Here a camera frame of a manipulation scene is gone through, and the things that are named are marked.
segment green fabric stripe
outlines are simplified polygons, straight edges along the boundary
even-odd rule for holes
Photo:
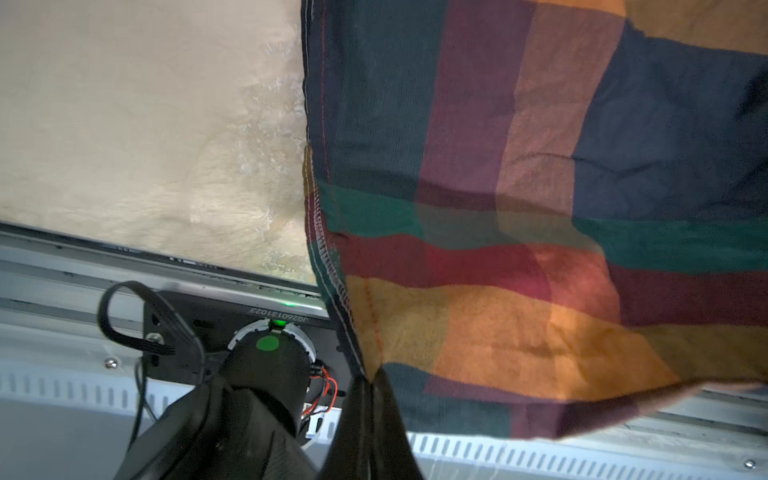
[[[320,205],[326,215],[328,230],[359,237],[407,233],[423,239],[414,203],[344,187],[331,187],[318,179],[315,182],[320,189]]]
[[[433,207],[343,187],[333,187],[331,192],[328,184],[321,180],[317,185],[328,229],[332,232],[359,237],[404,233],[447,250],[518,243],[553,243],[591,251],[599,251],[601,247],[611,263],[643,270],[681,273],[768,270],[768,219],[735,222],[572,220]]]
[[[680,273],[768,270],[768,219],[736,222],[573,219],[627,268]]]

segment navy blue fabric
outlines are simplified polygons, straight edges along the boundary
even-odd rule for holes
[[[768,214],[768,57],[647,38],[629,24],[574,152],[573,216]]]
[[[388,0],[350,7],[315,1],[307,105],[317,178],[371,194],[414,198],[446,3]],[[322,55],[315,53],[323,50],[323,22],[324,67]],[[325,146],[334,159],[330,180]]]

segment plaid fabric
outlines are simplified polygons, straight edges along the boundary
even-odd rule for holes
[[[768,3],[315,0],[307,235],[406,427],[768,379]]]

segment black cable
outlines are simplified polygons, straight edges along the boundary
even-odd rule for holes
[[[134,380],[136,381],[136,390],[141,390],[141,383],[147,381],[147,368],[144,364],[144,358],[139,358],[136,364],[134,365]],[[147,410],[147,414],[149,415],[149,418],[152,419],[152,422],[157,421],[157,415],[154,414],[154,410],[152,409],[152,405],[147,403],[147,397],[144,397],[144,409]]]
[[[328,404],[328,408],[326,408],[325,410],[323,410],[322,412],[319,412],[319,413],[328,413],[328,412],[330,412],[331,409],[333,408],[333,404],[336,403],[336,397],[339,395],[339,383],[336,381],[336,379],[334,379],[333,377],[329,376],[325,380],[328,383],[329,383],[329,380],[331,382],[333,382],[333,399],[331,399],[330,403]]]
[[[315,405],[315,403],[317,403],[315,408],[319,407],[319,401],[323,398],[323,392],[326,391],[327,380],[325,380],[322,376],[320,376],[319,378],[323,381],[320,384],[320,391],[318,391],[317,395],[312,397],[312,402],[308,402],[310,405]],[[304,428],[307,426],[307,424],[310,423],[310,417],[312,416],[313,413],[314,413],[314,411],[306,414],[301,419],[301,421],[299,422],[299,432],[302,432],[304,430]]]
[[[198,363],[197,372],[197,384],[202,385],[205,375],[205,348],[203,343],[197,338],[195,332],[184,322],[184,319],[176,313],[176,310],[172,305],[160,295],[157,295],[152,289],[143,283],[135,281],[127,281],[123,283],[116,283],[109,287],[104,295],[101,297],[101,301],[98,305],[98,311],[96,313],[96,321],[101,333],[108,339],[115,343],[119,343],[122,346],[126,346],[132,349],[141,350],[142,352],[154,354],[154,355],[173,355],[177,352],[176,348],[170,345],[164,345],[161,343],[151,342],[142,338],[136,338],[133,336],[124,335],[112,328],[109,321],[109,303],[112,296],[120,288],[126,288],[135,293],[141,298],[148,306],[152,308],[157,317],[161,319],[162,324],[171,334],[171,336],[177,341],[177,345],[181,347],[182,344],[186,344],[187,352],[191,350],[191,354],[195,355]],[[128,449],[136,442],[139,429],[141,428],[141,417],[143,416],[143,410],[146,408],[150,413],[150,416],[157,417],[152,412],[151,407],[147,404],[147,375],[146,366],[144,365],[144,357],[140,360],[141,363],[141,378],[137,381],[139,390],[138,407],[136,408],[136,418],[134,419],[134,426],[131,430],[131,437],[128,439]],[[134,379],[138,379],[138,370],[134,371]]]
[[[133,446],[134,442],[136,442],[136,438],[139,436],[139,429],[141,428],[141,417],[142,417],[141,413],[142,413],[142,410],[144,410],[144,406],[146,404],[147,404],[147,376],[143,375],[141,377],[141,384],[139,385],[139,401],[138,401],[138,406],[136,407],[136,418],[134,419],[134,427],[131,430],[131,437],[128,439],[128,448],[126,450],[131,450],[131,446]]]
[[[101,297],[101,302],[99,302],[96,315],[98,327],[104,336],[122,346],[141,350],[146,353],[153,353],[155,355],[173,355],[176,353],[176,349],[173,346],[162,345],[160,343],[150,342],[149,340],[123,335],[112,328],[112,325],[109,322],[109,303],[114,293],[120,288],[130,290],[146,304],[151,306],[152,310],[168,329],[171,336],[178,340],[178,345],[180,343],[186,343],[187,348],[193,350],[193,354],[197,357],[196,360],[199,367],[197,372],[197,384],[201,385],[205,376],[205,348],[203,348],[203,343],[197,338],[197,335],[190,326],[184,322],[178,313],[176,313],[176,310],[174,310],[171,304],[143,283],[135,282],[133,280],[116,283],[104,292],[104,295]]]

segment red fabric stripe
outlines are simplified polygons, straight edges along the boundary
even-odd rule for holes
[[[621,323],[768,326],[768,272],[631,270],[609,265],[621,299]]]
[[[344,272],[402,286],[489,285],[550,301],[549,282],[525,245],[443,250],[409,235],[336,235]]]
[[[444,250],[404,234],[334,237],[346,273],[401,286],[496,286],[629,327],[768,326],[768,272],[631,270],[551,244]]]

